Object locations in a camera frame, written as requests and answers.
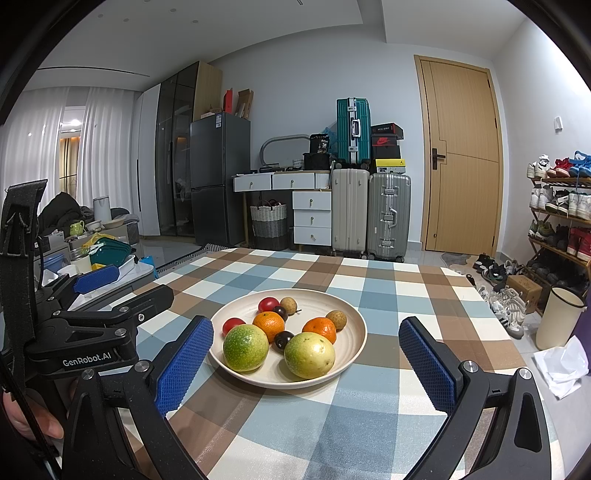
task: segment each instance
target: orange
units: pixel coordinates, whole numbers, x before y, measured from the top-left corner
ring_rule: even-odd
[[[309,320],[301,331],[318,333],[319,335],[322,335],[324,338],[326,338],[330,343],[336,342],[335,324],[332,322],[332,320],[329,320],[325,317],[316,317],[315,319]]]
[[[285,330],[285,322],[276,312],[261,312],[255,317],[252,324],[265,332],[269,343],[273,343],[275,335]]]

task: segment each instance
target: green container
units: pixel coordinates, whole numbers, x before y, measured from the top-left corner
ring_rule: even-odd
[[[371,118],[365,98],[336,101],[339,159],[345,164],[369,164],[371,160]]]

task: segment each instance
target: plastic bag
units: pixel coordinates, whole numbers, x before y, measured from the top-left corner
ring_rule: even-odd
[[[580,378],[589,373],[589,360],[578,338],[565,346],[534,353],[535,363],[550,391],[560,400],[581,386]]]

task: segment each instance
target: gray refrigerator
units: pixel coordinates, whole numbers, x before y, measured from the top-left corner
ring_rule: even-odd
[[[191,203],[198,245],[244,241],[242,197],[232,177],[251,169],[251,123],[218,113],[191,124]]]

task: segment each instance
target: bowl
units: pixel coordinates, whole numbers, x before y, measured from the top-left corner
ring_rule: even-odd
[[[105,229],[117,228],[117,227],[120,227],[121,225],[123,225],[124,221],[125,221],[124,218],[119,218],[117,220],[111,220],[110,222],[104,222],[103,227],[105,227]]]
[[[273,297],[279,301],[284,297],[292,297],[296,301],[301,311],[291,315],[285,322],[285,329],[294,335],[301,333],[308,320],[323,317],[331,310],[341,310],[345,313],[347,325],[337,332],[336,342],[333,345],[335,347],[335,365],[326,375],[305,380],[292,374],[287,368],[283,352],[274,343],[269,345],[269,354],[265,362],[256,370],[238,373],[226,365],[223,354],[223,324],[233,317],[238,317],[246,323],[252,323],[258,313],[259,302],[266,297]],[[302,288],[280,288],[253,292],[223,306],[213,315],[211,320],[214,334],[213,345],[209,353],[214,363],[240,380],[276,390],[310,387],[336,377],[355,361],[363,350],[368,337],[367,325],[363,316],[351,304],[328,293]]]

